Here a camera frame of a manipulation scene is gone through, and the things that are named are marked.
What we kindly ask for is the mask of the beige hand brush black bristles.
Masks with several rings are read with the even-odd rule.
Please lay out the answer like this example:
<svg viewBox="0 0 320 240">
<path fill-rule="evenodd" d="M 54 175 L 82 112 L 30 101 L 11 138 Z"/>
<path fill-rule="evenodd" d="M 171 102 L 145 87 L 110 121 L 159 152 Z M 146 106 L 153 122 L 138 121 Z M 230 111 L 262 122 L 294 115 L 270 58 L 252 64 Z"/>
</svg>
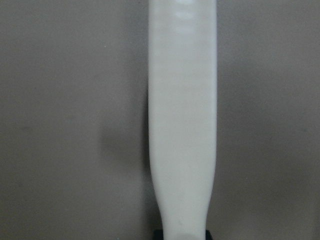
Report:
<svg viewBox="0 0 320 240">
<path fill-rule="evenodd" d="M 217 3 L 151 0 L 148 136 L 165 240 L 203 240 L 217 146 Z"/>
</svg>

